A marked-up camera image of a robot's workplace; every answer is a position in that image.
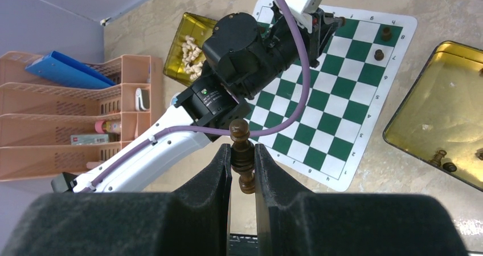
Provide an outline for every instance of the electrical cord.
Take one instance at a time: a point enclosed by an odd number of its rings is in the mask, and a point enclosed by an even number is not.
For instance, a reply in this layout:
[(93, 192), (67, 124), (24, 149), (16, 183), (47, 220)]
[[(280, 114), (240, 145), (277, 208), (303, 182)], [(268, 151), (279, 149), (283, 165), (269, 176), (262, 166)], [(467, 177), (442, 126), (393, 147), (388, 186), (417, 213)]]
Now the electrical cord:
[[(259, 137), (259, 136), (267, 136), (272, 135), (274, 133), (283, 131), (284, 129), (288, 128), (292, 123), (297, 120), (297, 118), (302, 115), (305, 104), (309, 99), (309, 90), (310, 90), (310, 65), (309, 65), (309, 57), (307, 54), (307, 50), (305, 49), (305, 43), (302, 39), (302, 35), (300, 34), (300, 30), (298, 29), (297, 23), (290, 12), (290, 8), (288, 7), (285, 0), (275, 0), (285, 16), (287, 21), (288, 27), (290, 28), (290, 32), (292, 33), (293, 40), (295, 41), (295, 45), (297, 46), (298, 56), (300, 58), (300, 62), (302, 65), (302, 93), (300, 96), (300, 101), (297, 104), (297, 107), (293, 111), (290, 117), (282, 122), (280, 125), (277, 125), (270, 129), (264, 129), (261, 131), (252, 131), (250, 132), (250, 137)], [(174, 132), (203, 132), (210, 135), (219, 135), (219, 136), (229, 136), (230, 131), (226, 129), (215, 129), (215, 128), (207, 128), (207, 127), (199, 127), (199, 126), (174, 126), (168, 127), (163, 129), (162, 131), (156, 133), (154, 137), (156, 139), (160, 139), (170, 133)], [(110, 166), (108, 166), (103, 172), (101, 172), (98, 176), (96, 176), (91, 184), (92, 186), (97, 186), (106, 176), (111, 174), (114, 170), (116, 170), (120, 165), (122, 165), (125, 161), (129, 158), (134, 156), (140, 150), (148, 147), (151, 144), (151, 140), (146, 139), (136, 145), (134, 148), (126, 152), (124, 155), (119, 157), (116, 161), (114, 161)], [(89, 187), (84, 188), (80, 192), (90, 192), (92, 189)]]

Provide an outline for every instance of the robotic arm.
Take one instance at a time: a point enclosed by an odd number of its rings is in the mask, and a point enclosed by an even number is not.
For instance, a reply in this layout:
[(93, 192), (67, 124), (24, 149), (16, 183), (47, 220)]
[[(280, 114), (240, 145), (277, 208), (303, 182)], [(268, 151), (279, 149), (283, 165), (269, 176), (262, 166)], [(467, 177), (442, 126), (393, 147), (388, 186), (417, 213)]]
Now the robotic arm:
[[(329, 38), (345, 22), (325, 13), (318, 7), (320, 2), (287, 0), (311, 67), (318, 66), (317, 58)], [(228, 129), (233, 119), (247, 116), (250, 107), (246, 99), (253, 99), (299, 58), (285, 17), (275, 3), (272, 10), (276, 23), (265, 36), (249, 14), (223, 17), (203, 44), (207, 59), (201, 77), (177, 96), (177, 102), (145, 133), (99, 167), (77, 177), (62, 174), (55, 178), (54, 191), (141, 191), (176, 162), (219, 137), (202, 132), (156, 137), (156, 133), (175, 125)]]

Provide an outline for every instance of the beige speckled surface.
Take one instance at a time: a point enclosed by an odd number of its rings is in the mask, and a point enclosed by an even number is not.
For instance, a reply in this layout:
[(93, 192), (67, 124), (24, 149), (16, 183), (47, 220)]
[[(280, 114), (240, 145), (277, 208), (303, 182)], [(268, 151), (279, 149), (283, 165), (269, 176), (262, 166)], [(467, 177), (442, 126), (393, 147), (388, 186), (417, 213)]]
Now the beige speckled surface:
[[(105, 29), (105, 58), (146, 54), (166, 58), (185, 11), (219, 19), (236, 11), (251, 13), (257, 0), (151, 0)], [(324, 0), (324, 4), (413, 15), (418, 28), (380, 114), (348, 192), (421, 193), (437, 198), (449, 211), (468, 250), (483, 251), (483, 192), (431, 168), (382, 140), (382, 131), (412, 86), (432, 50), (444, 40), (483, 48), (483, 0)], [(165, 78), (168, 105), (183, 86)], [(211, 161), (221, 143), (188, 156), (152, 183), (148, 191), (173, 190)], [(283, 166), (316, 192), (327, 187)], [(256, 234), (255, 197), (242, 194), (234, 179), (231, 231)]]

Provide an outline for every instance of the dark wooden chess pawn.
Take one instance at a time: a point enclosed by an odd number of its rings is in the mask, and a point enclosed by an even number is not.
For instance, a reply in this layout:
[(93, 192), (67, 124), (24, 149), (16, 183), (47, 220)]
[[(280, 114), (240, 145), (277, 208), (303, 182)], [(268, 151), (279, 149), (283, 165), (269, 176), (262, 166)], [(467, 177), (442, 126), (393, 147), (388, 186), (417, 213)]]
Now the dark wooden chess pawn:
[(231, 167), (240, 174), (238, 183), (243, 193), (252, 194), (255, 192), (255, 146), (248, 138), (250, 127), (243, 119), (235, 119), (230, 123), (230, 138), (233, 140), (231, 146)]
[(443, 149), (439, 150), (436, 152), (436, 154), (433, 156), (433, 159), (429, 161), (429, 163), (433, 166), (441, 166), (441, 159), (443, 159), (446, 156), (447, 152)]

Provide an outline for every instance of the yellow tray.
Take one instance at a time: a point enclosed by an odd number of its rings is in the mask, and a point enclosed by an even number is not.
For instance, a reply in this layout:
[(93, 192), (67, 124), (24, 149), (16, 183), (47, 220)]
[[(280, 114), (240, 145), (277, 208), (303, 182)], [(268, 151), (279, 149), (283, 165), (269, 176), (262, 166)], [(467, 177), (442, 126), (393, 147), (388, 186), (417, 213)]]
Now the yellow tray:
[(391, 145), (429, 163), (438, 150), (449, 173), (483, 191), (483, 51), (456, 42), (436, 47), (384, 130)]
[[(200, 15), (191, 13), (184, 13), (181, 23), (178, 26), (173, 43), (169, 49), (163, 73), (174, 80), (189, 86), (191, 85), (190, 75), (185, 73), (183, 64), (183, 50), (181, 45), (185, 42), (185, 36), (189, 35), (195, 38), (195, 43), (199, 47), (203, 45), (208, 39), (215, 27), (217, 21), (205, 18)], [(204, 61), (206, 58), (203, 53), (194, 61), (197, 64), (199, 61)]]

